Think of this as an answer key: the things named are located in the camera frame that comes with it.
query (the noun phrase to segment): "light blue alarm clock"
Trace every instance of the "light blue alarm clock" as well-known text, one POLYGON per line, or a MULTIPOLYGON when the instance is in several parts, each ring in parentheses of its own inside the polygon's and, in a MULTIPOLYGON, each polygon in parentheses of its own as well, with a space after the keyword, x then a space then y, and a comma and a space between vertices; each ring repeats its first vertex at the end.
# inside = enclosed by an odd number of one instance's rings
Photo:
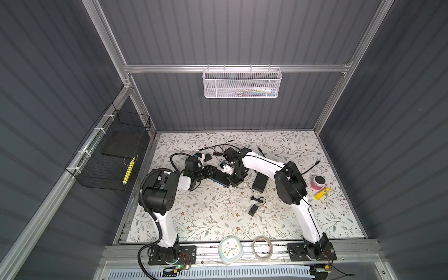
POLYGON ((238 238, 229 236, 219 244, 218 253, 224 264, 229 265, 243 256, 243 246, 238 238))

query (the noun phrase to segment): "corrugated gray panel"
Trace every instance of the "corrugated gray panel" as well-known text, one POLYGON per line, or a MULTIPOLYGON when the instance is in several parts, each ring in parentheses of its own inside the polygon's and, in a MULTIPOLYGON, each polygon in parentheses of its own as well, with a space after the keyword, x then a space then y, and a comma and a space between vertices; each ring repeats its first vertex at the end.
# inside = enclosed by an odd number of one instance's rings
POLYGON ((400 279, 446 278, 447 14, 448 1, 396 2, 321 133, 400 279))
POLYGON ((341 64, 379 0, 101 0, 128 64, 341 64))
POLYGON ((208 99, 198 73, 133 74, 158 131, 313 128, 339 73, 285 73, 279 97, 208 99))
MULTIPOLYGON (((0 259, 122 86, 80 1, 1 1, 0 259)), ((34 261, 41 253, 40 267, 30 270, 27 261, 23 271, 70 271, 74 265, 84 278, 91 276, 102 252, 98 244, 113 238, 125 203, 123 192, 75 186, 63 203, 70 207, 58 211, 30 255, 34 261), (54 238, 46 239, 50 233, 54 238), (85 254, 56 265, 74 245, 85 254)), ((16 279, 22 278, 20 272, 16 279)))

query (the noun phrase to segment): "glue tube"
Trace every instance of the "glue tube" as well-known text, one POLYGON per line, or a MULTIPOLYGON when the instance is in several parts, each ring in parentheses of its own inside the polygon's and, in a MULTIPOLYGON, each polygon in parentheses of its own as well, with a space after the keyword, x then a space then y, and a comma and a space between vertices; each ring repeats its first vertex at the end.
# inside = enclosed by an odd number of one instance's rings
POLYGON ((320 192, 316 193, 314 195, 315 199, 321 199, 327 192, 329 192, 331 189, 329 187, 326 187, 325 189, 321 190, 320 192))

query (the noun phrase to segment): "floral tabletop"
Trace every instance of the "floral tabletop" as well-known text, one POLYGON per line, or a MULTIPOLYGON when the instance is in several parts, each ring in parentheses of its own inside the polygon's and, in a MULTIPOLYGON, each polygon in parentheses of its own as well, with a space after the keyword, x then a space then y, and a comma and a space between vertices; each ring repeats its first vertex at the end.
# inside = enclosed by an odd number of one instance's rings
MULTIPOLYGON (((320 143, 313 131, 266 131, 266 132, 207 132, 207 133, 162 133, 156 147, 151 170, 172 169, 169 157, 176 152, 194 154, 196 149, 226 143, 247 147, 259 153, 259 146, 269 159, 293 161, 300 171, 307 170, 316 160, 321 162, 304 175, 307 182, 308 202, 314 207, 314 215, 329 238, 362 238, 359 225, 341 191, 336 177, 328 164, 320 143), (309 185, 313 175, 326 178, 331 191, 320 200, 314 199, 317 192, 309 185)), ((219 166, 217 157, 207 164, 219 166)), ((185 157, 175 156, 179 169, 185 165, 185 157)), ((256 173, 249 175, 238 187, 251 187, 256 173)), ((249 200, 249 189, 226 188, 212 181, 203 180, 194 191, 177 191, 172 208, 173 222, 181 241, 219 241, 229 235, 241 240, 253 240, 265 236, 270 240, 301 238, 302 229, 289 205, 277 196, 275 182, 268 180, 263 193, 255 191, 256 197, 264 197, 266 203, 249 200), (248 214, 253 204, 260 205, 252 217, 248 214)), ((151 217, 137 207, 129 230, 127 242, 150 242, 156 239, 151 217)))

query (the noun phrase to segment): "black corrugated hose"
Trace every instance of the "black corrugated hose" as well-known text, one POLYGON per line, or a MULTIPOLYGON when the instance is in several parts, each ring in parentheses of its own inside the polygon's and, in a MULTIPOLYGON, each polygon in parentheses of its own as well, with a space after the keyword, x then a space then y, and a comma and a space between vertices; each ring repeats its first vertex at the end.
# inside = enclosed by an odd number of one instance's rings
POLYGON ((138 250, 138 255, 137 255, 137 261, 138 261, 138 265, 140 266, 140 268, 142 269, 143 273, 149 277, 149 279, 151 280, 157 280, 156 278, 152 277, 148 271, 146 271, 145 267, 143 266, 142 263, 142 257, 141 257, 141 253, 143 250, 145 250, 146 248, 149 248, 151 246, 156 245, 157 243, 159 243, 160 240, 162 240, 162 228, 160 227, 159 221, 157 220, 157 217, 154 215, 154 213, 151 211, 151 209, 146 205, 145 200, 143 200, 143 193, 145 192, 144 185, 146 183, 146 180, 148 180, 148 178, 160 171, 167 171, 167 172, 172 172, 172 170, 168 169, 168 168, 158 168, 158 169, 154 169, 151 172, 149 172, 144 178, 143 181, 140 185, 140 190, 138 192, 138 202, 141 204, 141 206, 143 207, 143 209, 145 210, 146 213, 149 214, 149 216, 151 216, 151 218, 154 220, 155 225, 157 227, 157 230, 159 231, 159 238, 154 241, 151 242, 149 244, 144 245, 142 248, 140 248, 140 250, 138 250))

